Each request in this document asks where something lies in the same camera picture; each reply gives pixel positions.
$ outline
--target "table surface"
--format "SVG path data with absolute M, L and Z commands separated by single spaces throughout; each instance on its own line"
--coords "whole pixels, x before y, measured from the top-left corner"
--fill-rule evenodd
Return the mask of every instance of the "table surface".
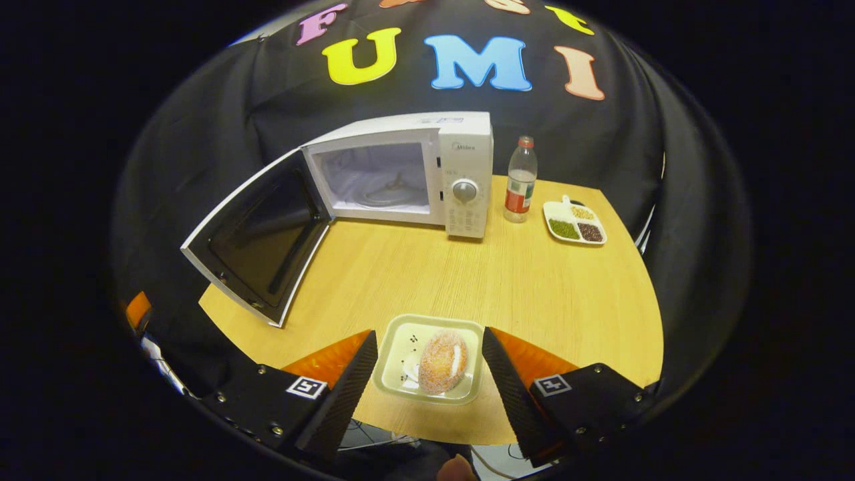
M 662 370 L 663 333 L 650 277 L 608 200 L 586 187 L 537 181 L 525 223 L 502 216 L 507 177 L 492 180 L 483 240 L 455 240 L 440 226 L 337 220 L 315 253 L 282 329 L 267 325 L 213 285 L 199 301 L 257 363 L 282 367 L 404 313 L 459 318 L 532 342 L 578 366 L 603 362 L 639 386 Z M 543 203 L 562 195 L 605 227 L 602 246 L 553 239 Z M 380 392 L 369 382 L 355 419 L 441 442 L 516 442 L 489 367 L 464 406 Z

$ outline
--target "microwave control knob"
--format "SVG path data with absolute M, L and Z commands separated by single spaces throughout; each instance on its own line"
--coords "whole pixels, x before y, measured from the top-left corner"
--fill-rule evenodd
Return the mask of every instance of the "microwave control knob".
M 454 197 L 463 204 L 466 204 L 478 195 L 478 187 L 472 181 L 462 180 L 454 182 L 454 185 L 451 186 L 451 191 L 454 193 Z

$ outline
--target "white plastic tray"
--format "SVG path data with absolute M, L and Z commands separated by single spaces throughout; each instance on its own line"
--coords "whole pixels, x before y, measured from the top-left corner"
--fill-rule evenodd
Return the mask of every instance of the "white plastic tray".
M 466 343 L 468 361 L 463 378 L 445 393 L 429 395 L 419 389 L 418 367 L 422 349 L 439 330 L 455 330 Z M 380 345 L 372 379 L 382 392 L 415 401 L 461 406 L 478 396 L 481 388 L 481 341 L 484 328 L 472 321 L 402 314 L 394 318 Z
M 574 214 L 573 209 L 576 209 L 579 212 L 579 216 Z M 593 219 L 582 218 L 585 213 L 593 216 Z M 556 239 L 560 239 L 561 241 L 567 242 L 577 242 L 579 244 L 594 244 L 601 245 L 605 244 L 605 242 L 609 239 L 605 234 L 605 229 L 603 228 L 603 224 L 599 221 L 599 217 L 594 213 L 591 209 L 588 209 L 584 205 L 575 205 L 570 203 L 570 197 L 564 195 L 562 197 L 561 202 L 544 202 L 543 203 L 543 217 L 546 219 L 546 228 L 549 229 L 552 237 Z M 552 230 L 552 226 L 549 224 L 550 220 L 562 221 L 566 223 L 573 224 L 574 229 L 576 229 L 576 233 L 579 235 L 579 239 L 570 239 L 569 237 L 562 237 L 555 233 Z M 597 226 L 600 234 L 603 235 L 602 240 L 585 240 L 582 237 L 582 232 L 579 228 L 580 223 L 588 223 Z

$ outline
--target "plastic bottle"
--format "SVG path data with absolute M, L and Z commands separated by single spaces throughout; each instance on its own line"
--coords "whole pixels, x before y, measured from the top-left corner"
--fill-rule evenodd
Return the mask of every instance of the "plastic bottle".
M 504 218 L 513 223 L 525 222 L 528 207 L 537 180 L 537 156 L 534 155 L 534 139 L 520 137 L 518 147 L 510 156 L 508 164 L 508 190 L 504 195 Z

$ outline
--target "white microwave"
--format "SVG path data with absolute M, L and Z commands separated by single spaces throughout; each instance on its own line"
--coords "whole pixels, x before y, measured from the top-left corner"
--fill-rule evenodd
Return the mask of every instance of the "white microwave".
M 449 236 L 482 238 L 492 151 L 487 112 L 354 122 L 253 175 L 181 251 L 220 290 L 281 327 L 336 217 L 445 225 Z

